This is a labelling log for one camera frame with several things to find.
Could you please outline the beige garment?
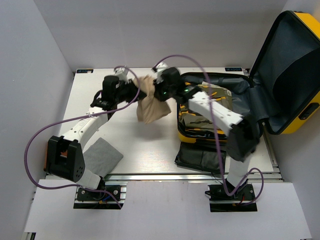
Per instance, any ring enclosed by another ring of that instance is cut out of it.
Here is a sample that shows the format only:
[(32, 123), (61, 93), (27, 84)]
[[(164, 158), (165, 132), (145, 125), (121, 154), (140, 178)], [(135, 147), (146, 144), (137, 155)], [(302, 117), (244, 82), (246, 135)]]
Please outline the beige garment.
[(171, 113), (171, 109), (166, 101), (161, 102), (155, 98), (154, 79), (149, 76), (141, 76), (133, 80), (136, 87), (140, 86), (140, 92), (146, 97), (138, 100), (136, 115), (139, 122), (150, 124)]

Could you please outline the camouflage orange green garment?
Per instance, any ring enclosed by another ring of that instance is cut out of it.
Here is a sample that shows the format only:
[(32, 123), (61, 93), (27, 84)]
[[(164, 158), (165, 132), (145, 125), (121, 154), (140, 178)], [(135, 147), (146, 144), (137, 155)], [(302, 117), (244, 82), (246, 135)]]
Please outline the camouflage orange green garment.
[[(229, 110), (232, 110), (232, 92), (227, 88), (203, 87), (197, 85), (200, 89), (206, 92), (212, 99), (223, 105)], [(189, 110), (188, 104), (180, 104), (178, 107), (178, 120), (185, 130), (192, 132), (209, 131), (213, 132), (214, 127), (212, 122), (201, 114)]]

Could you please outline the grey cloth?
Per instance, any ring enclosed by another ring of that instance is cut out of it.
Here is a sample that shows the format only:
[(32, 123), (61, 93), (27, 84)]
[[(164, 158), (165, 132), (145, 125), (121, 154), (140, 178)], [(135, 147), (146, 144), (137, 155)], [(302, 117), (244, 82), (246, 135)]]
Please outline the grey cloth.
[(104, 178), (114, 170), (124, 155), (100, 137), (83, 153), (83, 157), (85, 168)]

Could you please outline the brown fleece towel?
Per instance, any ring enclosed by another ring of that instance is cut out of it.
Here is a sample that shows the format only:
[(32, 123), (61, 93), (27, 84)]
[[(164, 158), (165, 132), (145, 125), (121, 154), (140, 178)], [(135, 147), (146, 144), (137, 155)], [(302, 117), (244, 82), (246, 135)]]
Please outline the brown fleece towel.
[(43, 170), (47, 172), (47, 158), (48, 158), (48, 146), (45, 148), (45, 155), (44, 155), (44, 166)]

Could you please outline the white patterned cloth bag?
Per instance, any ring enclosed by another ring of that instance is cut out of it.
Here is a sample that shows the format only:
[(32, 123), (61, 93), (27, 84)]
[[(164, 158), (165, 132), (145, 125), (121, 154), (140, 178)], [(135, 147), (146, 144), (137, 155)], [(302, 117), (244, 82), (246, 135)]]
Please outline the white patterned cloth bag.
[(205, 82), (205, 81), (203, 81), (202, 83), (201, 83), (201, 85), (203, 86), (203, 87), (211, 87), (211, 88), (221, 88), (221, 86), (219, 86), (219, 85), (216, 85), (216, 84), (212, 84), (212, 83), (208, 83), (208, 82)]

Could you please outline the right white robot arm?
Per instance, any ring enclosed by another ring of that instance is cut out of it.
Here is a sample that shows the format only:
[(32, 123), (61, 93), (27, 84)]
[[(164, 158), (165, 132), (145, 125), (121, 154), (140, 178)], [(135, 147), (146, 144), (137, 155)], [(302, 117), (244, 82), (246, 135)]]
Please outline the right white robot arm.
[(212, 99), (207, 92), (195, 84), (187, 85), (175, 67), (160, 63), (152, 68), (156, 73), (154, 96), (161, 102), (170, 98), (179, 104), (211, 120), (214, 129), (220, 129), (227, 137), (226, 152), (230, 156), (226, 195), (236, 200), (244, 193), (243, 185), (248, 178), (251, 154), (260, 141), (252, 116), (243, 116), (224, 107)]

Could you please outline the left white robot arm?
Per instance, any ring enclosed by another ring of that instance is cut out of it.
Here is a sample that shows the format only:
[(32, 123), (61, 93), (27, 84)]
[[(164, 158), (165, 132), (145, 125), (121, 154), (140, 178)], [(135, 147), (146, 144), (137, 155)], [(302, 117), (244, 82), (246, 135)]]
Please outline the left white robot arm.
[(132, 104), (145, 97), (138, 78), (132, 80), (125, 76), (107, 75), (102, 82), (102, 90), (95, 94), (88, 113), (80, 117), (76, 125), (62, 136), (52, 136), (48, 140), (46, 172), (87, 188), (90, 196), (96, 200), (103, 198), (106, 193), (104, 181), (86, 167), (83, 147), (119, 110), (118, 104)]

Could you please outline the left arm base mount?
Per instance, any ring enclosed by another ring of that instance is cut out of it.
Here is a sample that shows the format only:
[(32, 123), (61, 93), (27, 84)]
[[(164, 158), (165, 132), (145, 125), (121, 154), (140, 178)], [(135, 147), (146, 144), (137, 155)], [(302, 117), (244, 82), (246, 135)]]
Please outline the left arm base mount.
[[(126, 183), (109, 182), (105, 185), (108, 191), (121, 205), (124, 205), (127, 193)], [(78, 187), (75, 193), (73, 204), (74, 209), (82, 210), (120, 210), (116, 201), (107, 193), (88, 191), (83, 187)]]

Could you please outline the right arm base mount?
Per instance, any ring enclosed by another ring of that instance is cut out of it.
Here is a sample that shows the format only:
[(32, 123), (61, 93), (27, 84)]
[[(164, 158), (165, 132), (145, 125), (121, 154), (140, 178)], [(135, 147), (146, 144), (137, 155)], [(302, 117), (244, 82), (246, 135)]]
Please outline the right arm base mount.
[(252, 184), (246, 185), (239, 193), (228, 196), (223, 185), (212, 184), (204, 194), (209, 198), (209, 207), (212, 213), (241, 213), (257, 212), (257, 204), (253, 202), (255, 192)]

